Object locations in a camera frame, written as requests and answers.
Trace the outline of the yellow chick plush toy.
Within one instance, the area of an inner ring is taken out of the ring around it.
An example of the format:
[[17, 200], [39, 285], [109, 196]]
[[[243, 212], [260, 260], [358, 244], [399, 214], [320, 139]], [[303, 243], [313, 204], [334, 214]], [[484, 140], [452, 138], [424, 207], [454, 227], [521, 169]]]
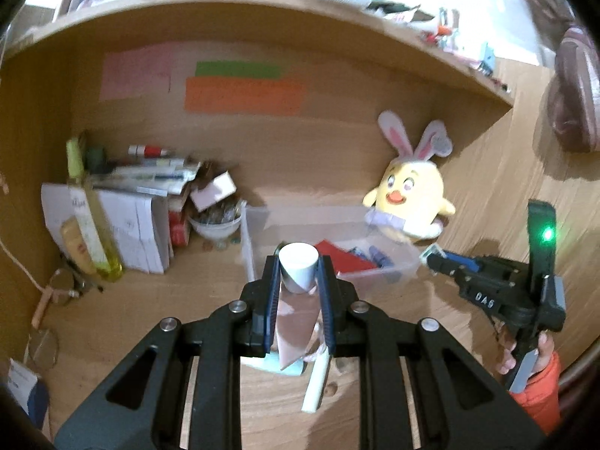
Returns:
[[394, 112], [380, 113], [377, 124], [397, 157], [388, 164], [378, 186], [363, 198], [366, 224], [399, 243], [437, 239], [443, 220], [456, 213], [444, 197], [443, 177], [431, 160], [453, 152], [446, 125], [440, 120], [430, 122], [418, 145], [412, 146], [403, 121]]

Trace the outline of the pale green stick tube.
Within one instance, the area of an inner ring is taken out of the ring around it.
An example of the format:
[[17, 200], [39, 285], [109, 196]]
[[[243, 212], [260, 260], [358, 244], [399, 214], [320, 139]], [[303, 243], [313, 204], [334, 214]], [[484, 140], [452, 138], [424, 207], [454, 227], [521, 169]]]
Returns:
[[306, 355], [304, 361], [311, 363], [312, 369], [302, 401], [301, 411], [302, 413], [316, 413], [316, 410], [320, 407], [323, 391], [327, 384], [327, 374], [330, 369], [330, 351], [322, 343], [313, 354]]

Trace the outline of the yellow green spray bottle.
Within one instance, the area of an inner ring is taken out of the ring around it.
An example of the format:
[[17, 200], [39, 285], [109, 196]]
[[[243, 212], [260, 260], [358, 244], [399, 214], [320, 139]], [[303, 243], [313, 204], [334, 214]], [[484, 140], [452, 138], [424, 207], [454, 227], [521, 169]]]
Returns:
[[123, 265], [104, 209], [84, 168], [78, 137], [67, 140], [66, 156], [70, 201], [91, 262], [105, 281], [118, 281], [123, 275]]

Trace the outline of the purple black cosmetic bottle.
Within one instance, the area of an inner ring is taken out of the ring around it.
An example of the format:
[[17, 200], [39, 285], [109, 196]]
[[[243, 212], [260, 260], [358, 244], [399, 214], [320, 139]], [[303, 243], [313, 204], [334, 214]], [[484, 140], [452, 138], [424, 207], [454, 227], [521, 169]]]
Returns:
[[368, 251], [373, 263], [382, 271], [382, 276], [387, 282], [395, 284], [402, 279], [402, 273], [397, 270], [396, 264], [386, 253], [376, 246], [370, 246]]

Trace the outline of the beige cosmetic tube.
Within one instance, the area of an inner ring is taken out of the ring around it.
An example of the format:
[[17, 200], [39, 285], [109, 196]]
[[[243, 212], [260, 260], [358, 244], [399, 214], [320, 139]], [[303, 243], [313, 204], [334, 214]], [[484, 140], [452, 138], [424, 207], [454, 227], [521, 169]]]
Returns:
[[75, 216], [63, 222], [60, 228], [61, 237], [69, 258], [78, 267], [78, 269], [87, 275], [97, 273], [92, 257], [87, 251], [87, 244], [84, 242], [83, 234], [80, 232], [80, 225]]

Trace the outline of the red white marker pen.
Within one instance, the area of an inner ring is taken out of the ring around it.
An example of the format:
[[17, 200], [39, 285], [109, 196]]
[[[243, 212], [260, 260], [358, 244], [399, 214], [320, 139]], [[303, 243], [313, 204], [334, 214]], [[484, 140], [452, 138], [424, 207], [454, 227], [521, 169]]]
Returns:
[[151, 145], [130, 145], [128, 148], [129, 156], [142, 159], [159, 159], [171, 156], [171, 151], [158, 146]]

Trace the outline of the stack of books papers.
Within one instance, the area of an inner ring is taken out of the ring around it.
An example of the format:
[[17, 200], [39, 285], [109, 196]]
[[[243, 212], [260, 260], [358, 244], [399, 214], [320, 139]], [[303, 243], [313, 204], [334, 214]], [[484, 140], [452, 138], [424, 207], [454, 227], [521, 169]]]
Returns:
[[[90, 167], [94, 187], [164, 197], [168, 201], [169, 228], [172, 245], [189, 244], [192, 226], [188, 218], [196, 215], [189, 195], [207, 186], [219, 176], [210, 162], [195, 162], [185, 156], [142, 159], [129, 156], [125, 163], [105, 163]], [[237, 192], [224, 200], [235, 200]]]

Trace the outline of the red packet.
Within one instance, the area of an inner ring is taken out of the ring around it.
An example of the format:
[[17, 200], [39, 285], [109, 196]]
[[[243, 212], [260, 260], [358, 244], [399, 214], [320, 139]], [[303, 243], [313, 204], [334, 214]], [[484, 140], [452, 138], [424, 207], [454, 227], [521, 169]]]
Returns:
[[362, 261], [360, 258], [344, 251], [327, 240], [322, 240], [314, 245], [321, 256], [330, 257], [336, 274], [363, 272], [376, 269], [377, 266]]

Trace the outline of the small green square box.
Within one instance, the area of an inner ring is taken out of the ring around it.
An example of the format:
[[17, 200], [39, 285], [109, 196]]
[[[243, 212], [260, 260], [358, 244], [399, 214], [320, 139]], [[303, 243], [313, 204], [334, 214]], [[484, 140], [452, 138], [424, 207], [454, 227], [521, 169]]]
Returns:
[[421, 260], [421, 262], [426, 265], [427, 264], [427, 259], [430, 256], [438, 256], [441, 258], [446, 258], [447, 254], [446, 252], [443, 251], [443, 249], [440, 248], [440, 245], [438, 245], [437, 243], [433, 243], [430, 244], [428, 247], [426, 247], [420, 254], [419, 258]]

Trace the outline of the clear plastic storage bin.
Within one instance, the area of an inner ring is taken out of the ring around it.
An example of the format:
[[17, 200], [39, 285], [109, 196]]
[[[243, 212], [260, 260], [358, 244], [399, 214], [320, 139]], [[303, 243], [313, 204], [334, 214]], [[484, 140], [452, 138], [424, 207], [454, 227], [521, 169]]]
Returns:
[[247, 278], [259, 278], [267, 256], [280, 246], [301, 242], [330, 256], [337, 276], [361, 294], [404, 285], [420, 266], [418, 249], [387, 238], [367, 225], [365, 215], [362, 206], [247, 206], [241, 217]]

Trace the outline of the orange sticky note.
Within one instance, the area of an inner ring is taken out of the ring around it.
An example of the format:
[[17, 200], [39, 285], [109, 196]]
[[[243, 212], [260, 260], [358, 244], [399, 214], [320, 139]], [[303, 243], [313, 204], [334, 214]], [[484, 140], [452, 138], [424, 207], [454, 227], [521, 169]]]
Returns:
[[306, 86], [290, 79], [194, 76], [186, 79], [184, 110], [211, 115], [296, 116]]

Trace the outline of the pink sticky note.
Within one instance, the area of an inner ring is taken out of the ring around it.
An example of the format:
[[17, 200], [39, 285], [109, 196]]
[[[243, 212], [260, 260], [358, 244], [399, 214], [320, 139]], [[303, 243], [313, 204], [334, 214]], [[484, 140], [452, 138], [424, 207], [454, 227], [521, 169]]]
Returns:
[[171, 43], [107, 53], [103, 61], [99, 101], [170, 93], [173, 60], [174, 45]]

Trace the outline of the blue Max razor box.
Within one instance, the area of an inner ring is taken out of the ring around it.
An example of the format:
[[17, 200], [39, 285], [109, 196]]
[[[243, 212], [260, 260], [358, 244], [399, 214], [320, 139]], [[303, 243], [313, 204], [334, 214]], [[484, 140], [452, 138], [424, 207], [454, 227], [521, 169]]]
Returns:
[[354, 248], [350, 249], [349, 253], [352, 254], [352, 255], [354, 255], [354, 256], [356, 256], [357, 258], [360, 258], [364, 262], [368, 262], [369, 264], [373, 264], [371, 258], [364, 251], [362, 251], [358, 247], [354, 247]]

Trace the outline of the white bowl of marbles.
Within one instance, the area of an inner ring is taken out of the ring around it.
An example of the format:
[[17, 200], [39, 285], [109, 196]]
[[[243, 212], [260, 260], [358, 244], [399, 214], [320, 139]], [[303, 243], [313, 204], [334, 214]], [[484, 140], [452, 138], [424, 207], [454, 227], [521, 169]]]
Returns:
[[238, 231], [242, 219], [243, 200], [223, 200], [188, 220], [193, 231], [212, 242], [227, 240]]

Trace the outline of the mint green tube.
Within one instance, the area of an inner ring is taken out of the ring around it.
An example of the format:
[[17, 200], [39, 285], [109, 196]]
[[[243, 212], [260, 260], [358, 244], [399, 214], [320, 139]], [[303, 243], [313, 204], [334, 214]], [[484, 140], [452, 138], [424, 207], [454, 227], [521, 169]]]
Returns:
[[304, 361], [294, 361], [293, 364], [289, 364], [286, 368], [280, 367], [280, 360], [278, 354], [267, 354], [264, 358], [240, 358], [242, 365], [263, 371], [267, 373], [288, 376], [288, 377], [299, 377], [305, 370]]

